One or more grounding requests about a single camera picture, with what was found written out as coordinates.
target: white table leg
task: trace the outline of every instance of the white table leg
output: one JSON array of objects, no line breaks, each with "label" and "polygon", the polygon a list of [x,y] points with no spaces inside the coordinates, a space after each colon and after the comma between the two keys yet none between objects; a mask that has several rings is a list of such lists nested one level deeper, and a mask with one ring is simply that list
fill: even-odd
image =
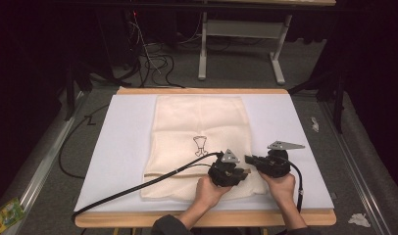
[{"label": "white table leg", "polygon": [[285,39],[285,36],[287,35],[288,28],[290,27],[291,17],[292,17],[291,15],[288,15],[285,18],[284,25],[281,29],[281,32],[280,32],[280,35],[278,38],[278,44],[277,44],[276,50],[274,53],[270,53],[270,59],[272,61],[275,79],[276,79],[276,82],[278,85],[283,85],[285,83],[284,76],[282,75],[281,67],[279,66],[278,57],[279,57],[279,53],[281,52],[282,45],[284,44],[284,39]]},{"label": "white table leg", "polygon": [[208,14],[206,12],[203,13],[202,16],[202,48],[200,51],[200,59],[199,59],[199,80],[206,79],[206,33],[208,26]]}]

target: desk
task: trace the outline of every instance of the desk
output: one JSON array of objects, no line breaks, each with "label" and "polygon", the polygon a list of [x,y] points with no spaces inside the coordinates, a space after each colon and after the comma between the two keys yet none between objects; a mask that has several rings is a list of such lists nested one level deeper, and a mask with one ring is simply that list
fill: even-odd
[{"label": "desk", "polygon": [[[282,4],[282,5],[302,5],[302,6],[334,6],[335,0],[213,0],[212,2],[241,2],[241,3],[263,3],[263,4]],[[279,65],[278,57],[287,35],[291,23],[291,15],[287,15],[283,23],[257,23],[240,21],[220,21],[208,20],[206,12],[202,15],[202,48],[199,59],[199,80],[206,79],[207,49],[206,39],[208,35],[217,36],[239,36],[254,38],[270,38],[277,40],[274,52],[270,52],[275,79],[278,85],[285,83]]]},{"label": "desk", "polygon": [[[151,124],[158,94],[240,96],[250,119],[253,154],[265,156],[268,144],[276,138],[305,145],[303,150],[289,152],[289,159],[299,166],[305,180],[302,215],[309,225],[335,223],[333,204],[291,98],[285,90],[278,89],[119,90],[105,118],[76,211],[141,183],[149,156]],[[159,217],[168,213],[179,214],[189,204],[143,200],[135,192],[78,215],[75,223],[79,227],[150,227]],[[271,195],[255,195],[220,202],[196,226],[281,224],[282,217]]]}]

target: white cloth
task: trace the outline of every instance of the white cloth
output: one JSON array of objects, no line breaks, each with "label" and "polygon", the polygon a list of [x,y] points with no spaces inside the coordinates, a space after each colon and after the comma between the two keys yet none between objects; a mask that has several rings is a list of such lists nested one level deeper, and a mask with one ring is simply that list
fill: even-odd
[{"label": "white cloth", "polygon": [[[151,135],[151,152],[144,169],[144,182],[186,165],[206,153],[230,149],[240,159],[237,167],[251,169],[244,181],[233,187],[223,199],[236,199],[266,193],[257,170],[245,163],[251,155],[251,130],[239,97],[197,95],[161,95]],[[193,200],[200,176],[207,174],[216,156],[141,190],[142,198]]]}]

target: black tool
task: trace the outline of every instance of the black tool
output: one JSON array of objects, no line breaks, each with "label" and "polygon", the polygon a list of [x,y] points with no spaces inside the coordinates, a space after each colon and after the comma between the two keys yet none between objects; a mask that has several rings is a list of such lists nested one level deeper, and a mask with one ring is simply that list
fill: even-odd
[{"label": "black tool", "polygon": [[255,166],[257,170],[272,178],[280,178],[290,172],[290,163],[286,150],[305,147],[303,145],[275,141],[268,148],[270,150],[267,156],[245,156],[245,163]]},{"label": "black tool", "polygon": [[221,187],[234,186],[247,177],[248,174],[244,173],[243,168],[236,168],[239,159],[231,150],[218,153],[217,158],[217,161],[208,170],[208,174],[215,185]]}]

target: white board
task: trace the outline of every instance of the white board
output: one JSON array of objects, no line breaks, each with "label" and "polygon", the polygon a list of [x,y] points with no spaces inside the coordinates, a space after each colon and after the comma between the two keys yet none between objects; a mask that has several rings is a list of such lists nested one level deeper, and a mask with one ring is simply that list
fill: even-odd
[{"label": "white board", "polygon": [[[221,94],[241,97],[252,132],[253,155],[264,157],[276,140],[301,144],[289,159],[303,175],[303,209],[333,209],[322,175],[288,94]],[[75,211],[142,183],[150,152],[150,133],[157,95],[115,95],[96,144]],[[295,200],[297,200],[298,175]],[[184,211],[190,202],[145,200],[139,191],[105,203],[90,212]],[[221,201],[213,210],[276,210],[271,195]]]}]

